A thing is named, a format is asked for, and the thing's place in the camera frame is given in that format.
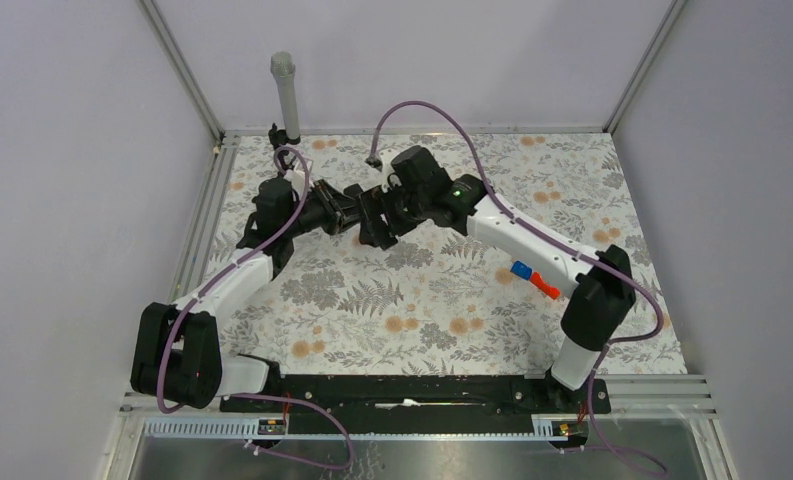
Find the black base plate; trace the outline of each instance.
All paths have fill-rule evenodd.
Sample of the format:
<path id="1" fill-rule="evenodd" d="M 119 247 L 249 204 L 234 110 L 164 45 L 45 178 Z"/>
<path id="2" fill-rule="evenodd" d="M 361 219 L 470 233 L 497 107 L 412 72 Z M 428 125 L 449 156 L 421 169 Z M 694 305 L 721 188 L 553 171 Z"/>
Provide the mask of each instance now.
<path id="1" fill-rule="evenodd" d="M 310 397 L 311 402 L 330 408 L 351 434 L 502 434 L 532 433 L 532 414 L 578 414 L 578 402 L 559 404 L 550 399 L 548 390 L 556 388 L 552 381 L 520 375 L 287 375 L 280 381 L 281 391 L 264 393 Z M 603 380 L 594 382 L 593 393 L 595 413 L 610 413 Z M 425 405 L 375 406 L 401 404 L 405 399 Z M 281 413 L 282 408 L 234 397 L 220 404 L 222 412 Z M 291 415 L 291 434 L 335 433 L 331 422 L 309 409 L 293 406 Z"/>

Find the blue block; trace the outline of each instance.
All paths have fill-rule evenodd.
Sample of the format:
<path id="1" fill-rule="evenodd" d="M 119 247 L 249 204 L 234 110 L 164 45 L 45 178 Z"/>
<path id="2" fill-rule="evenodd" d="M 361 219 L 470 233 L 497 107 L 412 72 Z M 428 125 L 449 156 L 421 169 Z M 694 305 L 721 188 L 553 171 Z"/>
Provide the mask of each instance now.
<path id="1" fill-rule="evenodd" d="M 531 278 L 531 268 L 523 262 L 514 262 L 514 265 L 511 266 L 511 273 L 523 280 Z"/>

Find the floral pattern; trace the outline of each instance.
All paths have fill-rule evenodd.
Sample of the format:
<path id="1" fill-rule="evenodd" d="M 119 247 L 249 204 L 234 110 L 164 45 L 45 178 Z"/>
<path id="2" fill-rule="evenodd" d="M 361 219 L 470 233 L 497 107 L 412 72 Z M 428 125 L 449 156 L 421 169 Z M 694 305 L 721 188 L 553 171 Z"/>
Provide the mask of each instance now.
<path id="1" fill-rule="evenodd" d="M 369 188 L 370 136 L 304 138 L 299 149 L 316 178 L 338 189 Z M 474 135 L 495 188 L 537 221 L 574 240 L 632 258 L 634 277 L 663 296 L 611 137 Z M 431 150 L 454 178 L 475 171 L 456 135 L 390 135 L 382 158 L 411 145 Z M 242 234 L 258 185 L 275 175 L 265 137 L 244 137 L 215 233 L 208 275 L 224 264 Z M 235 312 L 221 332 L 224 348 L 281 362 L 285 373 L 514 374 L 551 366 L 563 340 L 567 302 L 553 301 L 510 273 L 496 248 L 430 222 L 382 251 L 360 245 L 357 229 L 295 240 L 282 273 Z M 617 335 L 652 328 L 639 299 Z M 686 373 L 668 327 L 658 337 L 612 349 L 603 373 Z"/>

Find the white wall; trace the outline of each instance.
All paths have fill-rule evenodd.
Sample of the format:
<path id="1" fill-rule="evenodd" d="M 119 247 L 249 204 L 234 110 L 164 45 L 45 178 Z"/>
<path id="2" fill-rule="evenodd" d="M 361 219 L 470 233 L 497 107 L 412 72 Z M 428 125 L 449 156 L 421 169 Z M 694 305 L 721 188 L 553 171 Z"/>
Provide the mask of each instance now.
<path id="1" fill-rule="evenodd" d="M 135 1 L 0 1 L 0 479 L 94 473 L 210 148 Z"/>
<path id="2" fill-rule="evenodd" d="M 793 0 L 691 2 L 615 141 L 740 478 L 793 478 Z"/>
<path id="3" fill-rule="evenodd" d="M 438 103 L 464 125 L 602 126 L 670 0 L 158 0 L 225 128 L 281 121 L 269 58 L 298 65 L 305 128 Z M 389 126 L 441 126 L 415 109 Z"/>

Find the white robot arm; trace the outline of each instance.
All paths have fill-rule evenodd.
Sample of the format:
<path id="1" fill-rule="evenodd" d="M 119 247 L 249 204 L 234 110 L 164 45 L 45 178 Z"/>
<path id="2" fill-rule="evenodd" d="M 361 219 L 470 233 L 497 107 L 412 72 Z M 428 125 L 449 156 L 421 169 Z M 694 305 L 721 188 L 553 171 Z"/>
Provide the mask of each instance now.
<path id="1" fill-rule="evenodd" d="M 292 239 L 295 236 L 314 228 L 337 234 L 360 224 L 359 238 L 362 244 L 386 249 L 394 245 L 398 237 L 409 233 L 427 219 L 505 251 L 540 272 L 546 283 L 570 298 L 561 321 L 565 339 L 547 376 L 569 391 L 580 389 L 605 342 L 634 304 L 634 292 L 614 277 L 537 239 L 524 227 L 512 222 L 486 195 L 484 186 L 477 178 L 464 175 L 451 180 L 425 148 L 412 147 L 399 154 L 385 167 L 383 178 L 381 186 L 363 191 L 358 185 L 353 185 L 343 193 L 322 180 L 315 182 L 311 190 L 313 195 L 309 195 L 302 214 L 282 238 L 264 252 L 252 256 L 249 255 L 251 249 L 260 245 L 264 238 L 277 231 L 290 217 L 297 205 L 298 194 L 294 192 L 303 187 L 302 183 L 285 178 L 263 182 L 254 199 L 256 210 L 246 225 L 238 250 L 229 261 L 227 268 L 230 272 L 224 281 L 212 286 L 203 295 L 205 286 L 212 282 L 208 280 L 176 300 L 173 305 L 152 304 L 144 312 L 132 368 L 131 383 L 135 390 L 154 393 L 157 348 L 162 345 L 161 340 L 165 340 L 164 326 L 184 305 L 196 299 L 190 311 L 193 316 L 191 323 L 213 323 L 212 328 L 211 325 L 206 327 L 207 330 L 195 329 L 196 341 L 211 350 L 200 352 L 199 360 L 204 365 L 218 369 L 219 374 L 209 375 L 208 384 L 208 380 L 199 380 L 205 369 L 197 368 L 195 378 L 189 378 L 189 383 L 182 381 L 177 386 L 182 390 L 177 392 L 178 398 L 176 387 L 170 386 L 169 381 L 164 388 L 165 396 L 170 400 L 199 406 L 206 405 L 215 396 L 260 392 L 269 373 L 266 361 L 219 352 L 216 338 L 211 340 L 199 335 L 215 336 L 254 292 L 280 273 L 292 254 Z M 504 198 L 501 200 L 514 211 L 516 217 L 528 221 L 581 254 L 599 257 L 603 262 L 631 275 L 628 256 L 622 249 L 612 245 L 605 252 L 598 252 L 594 247 L 566 238 L 529 218 Z M 187 341 L 192 340 L 190 328 L 187 326 L 184 333 Z M 187 365 L 184 358 L 186 354 L 185 342 L 185 348 L 181 351 L 182 368 Z M 175 368 L 176 364 L 171 362 L 170 366 Z M 185 377 L 188 374 L 192 376 L 193 372 L 184 372 Z M 174 374 L 168 374 L 167 378 L 170 377 L 174 378 Z"/>

